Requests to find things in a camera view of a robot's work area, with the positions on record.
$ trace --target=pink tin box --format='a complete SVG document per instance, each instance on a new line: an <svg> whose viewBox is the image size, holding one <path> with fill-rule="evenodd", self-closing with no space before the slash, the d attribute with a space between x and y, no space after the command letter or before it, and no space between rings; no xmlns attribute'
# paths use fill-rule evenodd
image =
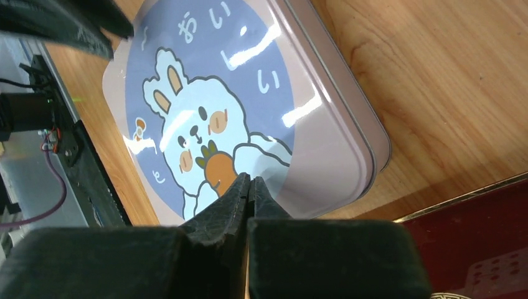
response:
<svg viewBox="0 0 528 299"><path fill-rule="evenodd" d="M355 201L389 138L308 0L147 0L103 91L162 225L239 173L293 217Z"/></svg>

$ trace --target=rabbit face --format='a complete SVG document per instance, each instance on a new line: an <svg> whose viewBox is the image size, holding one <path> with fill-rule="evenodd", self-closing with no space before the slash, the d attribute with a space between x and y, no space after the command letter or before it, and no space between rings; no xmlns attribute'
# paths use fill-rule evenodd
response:
<svg viewBox="0 0 528 299"><path fill-rule="evenodd" d="M176 183L196 196L204 170L196 163L210 140L219 151L233 155L249 142L244 110L235 95L215 77L189 80L170 50L158 50L158 78L146 80L143 92L152 111L164 119L159 148Z"/></svg>

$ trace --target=rabbit ear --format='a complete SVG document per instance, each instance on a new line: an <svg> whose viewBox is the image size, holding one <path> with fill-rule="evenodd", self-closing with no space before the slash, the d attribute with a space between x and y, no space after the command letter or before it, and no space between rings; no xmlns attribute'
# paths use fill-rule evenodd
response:
<svg viewBox="0 0 528 299"><path fill-rule="evenodd" d="M181 61L170 49L158 50L155 68L157 76L143 82L143 96L152 111L165 118L176 95L187 86L188 79Z"/></svg>
<svg viewBox="0 0 528 299"><path fill-rule="evenodd" d="M169 82L171 83L172 90L174 91L174 94L177 95L178 92L182 89L182 82L180 80L180 76L172 65L170 65L167 69L167 75L169 77Z"/></svg>
<svg viewBox="0 0 528 299"><path fill-rule="evenodd" d="M150 109L159 116L165 118L169 113L171 107L171 101L167 98L160 90L167 90L163 88L163 83L156 80L145 80L143 82L143 98L145 102L150 106Z"/></svg>
<svg viewBox="0 0 528 299"><path fill-rule="evenodd" d="M160 92L159 90L154 91L154 100L158 104L158 106L163 110L165 114L169 113L169 108L171 107L171 101L165 97L163 92Z"/></svg>

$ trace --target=bunny illustration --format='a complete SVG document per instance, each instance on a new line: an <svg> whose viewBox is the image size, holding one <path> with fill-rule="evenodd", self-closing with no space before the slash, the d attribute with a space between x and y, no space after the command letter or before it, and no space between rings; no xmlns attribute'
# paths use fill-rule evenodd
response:
<svg viewBox="0 0 528 299"><path fill-rule="evenodd" d="M275 197L290 149L249 132L242 104L220 78L189 79L170 49L158 50L155 68L157 76L143 83L144 99L164 120L159 149L183 189L185 220L223 195L240 173L263 177Z"/></svg>

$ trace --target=wooden table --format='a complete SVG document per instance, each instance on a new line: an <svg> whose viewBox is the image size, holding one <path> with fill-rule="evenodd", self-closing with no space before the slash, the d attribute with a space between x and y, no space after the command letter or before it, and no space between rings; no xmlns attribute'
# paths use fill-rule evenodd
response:
<svg viewBox="0 0 528 299"><path fill-rule="evenodd" d="M142 0L117 2L133 19ZM371 192L325 218L395 219L528 170L528 1L313 2L394 146ZM103 98L107 62L49 51L132 222L157 224Z"/></svg>

